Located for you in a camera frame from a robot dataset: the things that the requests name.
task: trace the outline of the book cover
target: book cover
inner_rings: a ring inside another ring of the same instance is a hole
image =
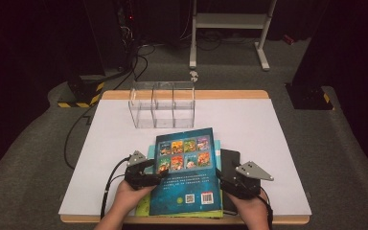
[[[154,161],[169,175],[150,194],[150,216],[222,210],[210,127],[157,136]]]
[[[215,156],[216,156],[216,163],[217,168],[221,170],[221,160],[220,160],[220,140],[214,141],[215,147]],[[149,146],[148,150],[148,159],[154,159],[154,152],[155,152],[155,145]],[[152,173],[152,167],[148,167],[145,169],[145,173]],[[146,195],[142,200],[139,201],[136,210],[135,216],[136,217],[148,217],[150,212],[150,195]],[[180,214],[170,214],[167,215],[173,218],[222,218],[223,217],[223,210],[217,211],[206,211],[206,212],[192,212],[192,213],[180,213]]]

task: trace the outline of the hand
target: hand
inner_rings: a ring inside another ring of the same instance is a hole
[[[151,192],[156,186],[144,187],[140,190],[134,190],[123,180],[116,190],[115,199],[108,213],[101,219],[96,226],[96,230],[100,229],[122,229],[124,218],[127,214],[137,206],[137,203]]]
[[[261,200],[255,198],[239,199],[228,194],[238,209],[243,222],[249,230],[268,230],[267,209]],[[267,201],[267,196],[261,191],[260,197]]]

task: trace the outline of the clear plastic box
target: clear plastic box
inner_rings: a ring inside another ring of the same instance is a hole
[[[130,89],[129,109],[137,128],[194,127],[192,81],[139,81]]]

